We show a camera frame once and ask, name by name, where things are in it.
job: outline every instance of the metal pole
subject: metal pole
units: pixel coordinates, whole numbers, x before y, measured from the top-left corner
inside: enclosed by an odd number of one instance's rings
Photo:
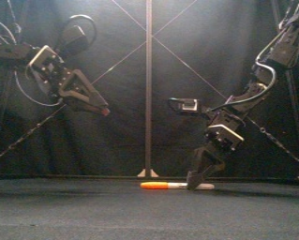
[[[153,2],[147,0],[146,177],[151,177]]]

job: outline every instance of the black cable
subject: black cable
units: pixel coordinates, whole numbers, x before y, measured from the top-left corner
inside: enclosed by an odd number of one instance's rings
[[[63,33],[64,33],[64,30],[66,30],[67,26],[70,25],[71,22],[74,22],[76,20],[87,20],[91,23],[91,26],[92,26],[92,29],[94,29],[94,35],[92,35],[92,39],[90,41],[90,46],[94,43],[94,41],[96,40],[96,25],[95,25],[94,19],[88,15],[82,15],[82,14],[80,15],[72,15],[62,26],[60,35],[59,35],[59,38],[55,42],[55,47],[54,47],[55,50],[59,48],[59,46],[62,44],[62,37],[63,37]]]

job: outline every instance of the gray mat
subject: gray mat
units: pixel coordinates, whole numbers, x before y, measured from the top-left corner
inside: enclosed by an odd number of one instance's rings
[[[0,180],[4,239],[299,239],[299,186],[143,190],[118,180]]]

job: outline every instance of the black backdrop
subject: black backdrop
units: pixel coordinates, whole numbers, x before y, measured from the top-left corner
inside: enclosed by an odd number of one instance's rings
[[[147,1],[11,2],[23,26],[22,40],[38,47],[54,46],[71,15],[95,19],[95,44],[68,60],[68,66],[88,76],[111,114],[102,117],[64,108],[0,158],[0,173],[136,176],[146,168]],[[279,1],[282,12],[286,2]],[[0,1],[0,21],[12,28],[7,3]],[[159,176],[186,176],[189,156],[203,142],[206,126],[203,118],[175,115],[167,99],[201,98],[214,107],[241,94],[254,58],[275,36],[273,16],[270,1],[153,1],[150,165]],[[91,35],[88,23],[78,23]],[[299,97],[299,67],[294,76]],[[0,67],[0,153],[58,109],[30,102],[8,79]],[[28,94],[47,102],[20,72],[19,80]],[[250,118],[299,156],[299,119],[286,80]],[[239,133],[245,144],[217,175],[295,177],[299,165],[250,121]]]

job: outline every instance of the vertical pole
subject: vertical pole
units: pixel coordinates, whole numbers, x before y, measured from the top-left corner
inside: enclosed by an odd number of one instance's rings
[[[282,21],[279,4],[278,4],[278,0],[270,0],[270,2],[271,2],[277,31],[279,32],[278,24]],[[286,72],[286,79],[287,79],[289,90],[290,90],[290,102],[291,102],[291,107],[293,107],[293,115],[294,115],[295,128],[297,128],[295,129],[297,138],[298,138],[298,142],[299,142],[299,99],[298,99],[298,95],[297,95],[297,87],[295,87],[295,83],[294,83],[291,70],[289,70]]]
[[[146,177],[151,177],[151,43],[153,2],[147,0]]]

